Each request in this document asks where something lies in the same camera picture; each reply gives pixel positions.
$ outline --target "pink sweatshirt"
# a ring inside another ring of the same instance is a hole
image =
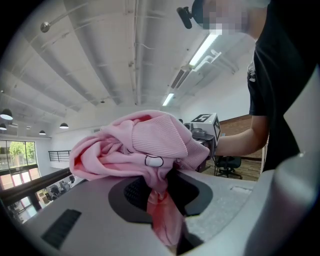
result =
[[[156,110],[139,111],[114,121],[77,143],[70,153],[70,171],[87,180],[107,176],[143,176],[153,189],[147,212],[153,230],[166,245],[178,243],[183,216],[166,192],[166,175],[177,163],[195,170],[209,149],[192,139],[174,116]]]

